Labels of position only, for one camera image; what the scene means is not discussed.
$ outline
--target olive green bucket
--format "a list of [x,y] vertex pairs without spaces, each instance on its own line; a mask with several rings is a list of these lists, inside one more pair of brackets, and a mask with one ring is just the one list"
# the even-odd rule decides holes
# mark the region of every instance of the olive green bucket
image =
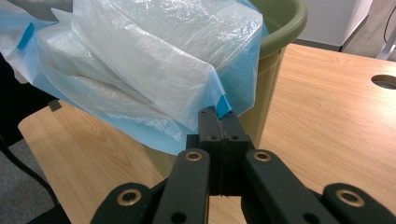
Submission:
[[[270,108],[277,75],[286,46],[303,31],[306,25],[304,0],[250,0],[262,13],[269,35],[262,39],[259,73],[254,106],[239,119],[255,147],[259,146],[262,129]],[[175,156],[145,147],[160,173],[167,177]]]

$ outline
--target transparent plastic bag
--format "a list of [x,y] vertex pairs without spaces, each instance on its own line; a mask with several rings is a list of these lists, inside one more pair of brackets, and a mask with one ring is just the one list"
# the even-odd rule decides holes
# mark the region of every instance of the transparent plastic bag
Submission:
[[[244,40],[235,35],[238,32],[234,37],[219,32],[217,35],[239,40],[227,47],[224,39],[210,41],[208,34],[201,35],[211,33],[210,30],[194,35],[188,24],[180,27],[172,23],[175,29],[179,28],[179,33],[174,31],[173,35],[157,30],[163,25],[154,28],[146,24],[148,30],[143,29],[145,24],[138,24],[141,21],[132,21],[126,15],[128,6],[123,1],[77,1],[73,14],[54,10],[59,20],[56,24],[37,20],[17,7],[0,3],[0,10],[23,18],[21,23],[10,26],[5,22],[9,29],[0,22],[0,50],[16,73],[39,89],[113,124],[142,144],[177,154],[185,147],[186,135],[197,132],[200,109],[215,105],[221,116],[231,109],[228,95],[232,96],[229,99],[232,105],[237,105],[239,114],[254,102],[262,16],[259,14],[258,20],[252,20],[248,15],[250,9],[234,6],[234,1],[208,3],[216,6],[216,13],[223,14],[230,13],[224,8],[241,7],[245,10],[242,15],[254,21],[255,28],[249,22],[245,25],[235,22],[243,17],[235,20],[225,17],[219,25],[207,25],[217,32],[227,20],[248,26],[238,31],[249,34]],[[238,15],[238,10],[231,11]],[[170,16],[170,21],[178,16]],[[197,25],[205,29],[201,22]],[[159,33],[149,32],[149,27]],[[184,40],[174,35],[183,35]],[[203,54],[198,49],[205,43],[208,45]],[[221,83],[228,90],[224,91]]]

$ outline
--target grey carpet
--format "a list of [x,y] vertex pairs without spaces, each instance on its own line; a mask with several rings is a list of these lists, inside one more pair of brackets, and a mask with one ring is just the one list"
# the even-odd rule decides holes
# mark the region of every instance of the grey carpet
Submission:
[[[24,140],[10,147],[23,163],[44,175]],[[27,223],[53,207],[46,190],[0,153],[0,223]]]

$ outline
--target plastic bag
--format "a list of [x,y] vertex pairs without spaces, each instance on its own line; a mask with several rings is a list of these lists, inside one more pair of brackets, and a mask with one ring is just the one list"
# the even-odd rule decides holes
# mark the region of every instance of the plastic bag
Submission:
[[[180,12],[177,4],[185,1],[172,2],[170,8]],[[192,2],[195,5],[184,4],[182,9],[195,13],[196,4],[205,1]],[[174,26],[176,30],[173,31],[169,28],[170,32],[166,33],[161,30],[164,25],[153,25],[161,20],[152,18],[159,13],[158,8],[136,11],[152,18],[148,24],[141,23],[144,20],[133,21],[133,15],[128,15],[130,11],[125,10],[158,6],[150,2],[135,3],[135,6],[128,4],[131,2],[77,1],[74,14],[54,11],[60,22],[51,24],[29,17],[20,9],[9,10],[10,6],[1,3],[2,10],[24,20],[9,30],[0,23],[0,50],[8,62],[13,62],[10,64],[14,69],[34,86],[113,124],[149,147],[171,154],[184,149],[187,134],[197,132],[196,113],[199,109],[216,105],[220,116],[230,109],[216,71],[219,71],[227,95],[232,96],[230,101],[236,102],[232,104],[237,105],[239,114],[253,105],[257,73],[254,70],[257,69],[262,37],[260,14],[248,15],[251,10],[234,1],[210,1],[206,4],[211,6],[212,14],[204,16],[206,19],[214,17],[220,23],[202,25],[197,22],[203,30],[196,32],[184,24],[184,27]],[[240,7],[246,15],[238,14]],[[199,13],[192,11],[181,14],[166,11],[163,16],[171,16],[163,22],[170,22],[172,26],[173,20],[187,21],[183,17],[186,15],[190,15],[189,22],[194,22]],[[224,16],[230,12],[245,15],[250,21]],[[238,24],[236,21],[244,21],[239,25],[245,30],[238,32],[249,35],[245,39],[239,34],[227,35],[230,27],[225,26],[227,22],[224,21],[233,26]],[[10,34],[14,34],[12,44],[4,41]],[[184,39],[175,38],[181,35]],[[211,40],[210,36],[221,36],[222,39]],[[224,38],[239,42],[232,41],[233,45],[227,46]],[[199,50],[205,43],[210,47]]]

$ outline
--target white wall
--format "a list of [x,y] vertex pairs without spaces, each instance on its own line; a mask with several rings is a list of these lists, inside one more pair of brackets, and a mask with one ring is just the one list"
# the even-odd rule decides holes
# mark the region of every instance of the white wall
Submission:
[[367,16],[373,0],[305,0],[308,22],[298,39],[342,46]]

